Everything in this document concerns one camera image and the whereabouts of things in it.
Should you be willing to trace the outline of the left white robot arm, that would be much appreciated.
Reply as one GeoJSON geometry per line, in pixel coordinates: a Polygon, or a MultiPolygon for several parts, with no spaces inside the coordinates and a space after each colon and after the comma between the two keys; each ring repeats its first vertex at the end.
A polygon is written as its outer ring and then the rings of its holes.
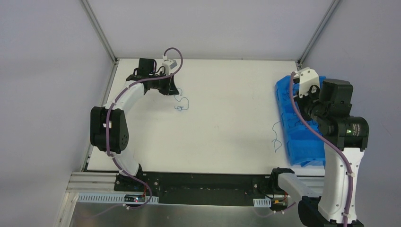
{"type": "Polygon", "coordinates": [[[140,164],[128,150],[129,131],[127,113],[149,90],[154,89],[165,96],[177,95],[174,75],[181,69],[182,62],[163,56],[160,67],[154,59],[140,58],[139,65],[129,75],[116,97],[103,106],[95,106],[90,112],[90,143],[104,152],[127,176],[126,185],[132,191],[144,186],[144,178],[138,175],[140,164]]]}

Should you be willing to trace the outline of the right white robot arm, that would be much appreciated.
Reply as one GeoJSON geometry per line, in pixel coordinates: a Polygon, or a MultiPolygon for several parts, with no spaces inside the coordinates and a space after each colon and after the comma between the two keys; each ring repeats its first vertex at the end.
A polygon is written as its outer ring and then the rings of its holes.
{"type": "Polygon", "coordinates": [[[369,125],[363,117],[350,115],[353,86],[344,80],[313,79],[299,85],[291,98],[296,115],[324,142],[323,192],[314,193],[289,168],[274,168],[268,186],[275,194],[286,192],[297,206],[298,217],[307,227],[360,227],[355,209],[359,165],[367,148],[369,125]]]}

